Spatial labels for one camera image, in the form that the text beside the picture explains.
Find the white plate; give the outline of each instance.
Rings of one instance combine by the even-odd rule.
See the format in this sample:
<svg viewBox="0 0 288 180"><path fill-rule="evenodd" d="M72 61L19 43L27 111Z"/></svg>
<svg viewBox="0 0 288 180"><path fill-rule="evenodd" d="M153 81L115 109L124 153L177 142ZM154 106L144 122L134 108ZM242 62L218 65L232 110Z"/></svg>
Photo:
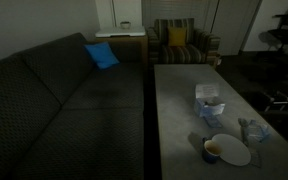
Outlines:
<svg viewBox="0 0 288 180"><path fill-rule="evenodd" d="M248 148L235 137L228 134L217 134L212 138L222 148L221 158L233 165L244 166L251 161Z"/></svg>

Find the gray table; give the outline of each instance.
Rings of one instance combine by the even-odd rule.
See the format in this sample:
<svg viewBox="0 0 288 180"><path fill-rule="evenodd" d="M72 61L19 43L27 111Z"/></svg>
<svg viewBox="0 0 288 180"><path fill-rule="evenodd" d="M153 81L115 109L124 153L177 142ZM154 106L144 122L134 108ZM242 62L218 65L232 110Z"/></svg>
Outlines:
<svg viewBox="0 0 288 180"><path fill-rule="evenodd" d="M220 129L208 127L193 109L195 85L213 82L219 83L226 104ZM272 127L263 142L250 138L250 147L260 152L261 168L203 161L202 137L225 133L241 139L239 117L266 123L209 65L155 65L155 84L163 179L288 179L288 143Z"/></svg>

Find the floor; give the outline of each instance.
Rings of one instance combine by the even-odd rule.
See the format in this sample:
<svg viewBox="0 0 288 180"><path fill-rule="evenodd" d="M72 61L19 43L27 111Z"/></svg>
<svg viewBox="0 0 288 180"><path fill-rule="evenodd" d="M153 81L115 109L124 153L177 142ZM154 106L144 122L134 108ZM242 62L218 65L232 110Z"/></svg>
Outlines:
<svg viewBox="0 0 288 180"><path fill-rule="evenodd" d="M287 85L288 80L272 79L270 70L277 66L271 58L258 57L256 54L222 57L217 72L248 102L254 99L254 93L266 90L280 90ZM271 111L264 115L288 115L287 111ZM160 150L158 137L157 112L155 104L155 86L153 73L145 85L145 178L161 179Z"/></svg>

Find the white wall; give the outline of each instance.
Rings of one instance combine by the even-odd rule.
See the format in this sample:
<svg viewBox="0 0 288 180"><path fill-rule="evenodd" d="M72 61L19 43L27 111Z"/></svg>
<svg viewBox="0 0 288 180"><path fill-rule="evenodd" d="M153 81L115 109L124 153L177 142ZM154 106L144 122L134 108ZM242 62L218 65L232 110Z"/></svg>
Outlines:
<svg viewBox="0 0 288 180"><path fill-rule="evenodd" d="M95 0L96 8L98 12L98 20L101 29L107 27L114 27L114 15L112 13L112 1L111 0Z"/></svg>
<svg viewBox="0 0 288 180"><path fill-rule="evenodd" d="M0 59L81 32L100 29L95 0L0 0Z"/></svg>
<svg viewBox="0 0 288 180"><path fill-rule="evenodd" d="M255 15L259 0L221 0L212 33L221 38L218 52L237 55Z"/></svg>
<svg viewBox="0 0 288 180"><path fill-rule="evenodd" d="M116 25L122 21L131 22L131 26L142 26L141 0L114 0Z"/></svg>
<svg viewBox="0 0 288 180"><path fill-rule="evenodd" d="M120 26L120 22L129 21L131 26L142 26L142 2L141 0L96 0L100 27Z"/></svg>
<svg viewBox="0 0 288 180"><path fill-rule="evenodd" d="M280 46L279 42L266 32L278 27L279 18L273 16L285 14L287 10L288 0L263 0L242 50L277 50Z"/></svg>

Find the plaid armchair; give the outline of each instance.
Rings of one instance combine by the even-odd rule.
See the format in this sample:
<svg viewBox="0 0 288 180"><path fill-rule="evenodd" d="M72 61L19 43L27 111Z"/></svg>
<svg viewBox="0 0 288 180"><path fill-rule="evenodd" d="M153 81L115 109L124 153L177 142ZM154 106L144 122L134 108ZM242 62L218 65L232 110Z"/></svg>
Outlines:
<svg viewBox="0 0 288 180"><path fill-rule="evenodd" d="M168 27L186 28L185 46L168 46ZM214 63L220 38L200 29L194 29L194 19L156 19L147 29L149 68L154 64Z"/></svg>

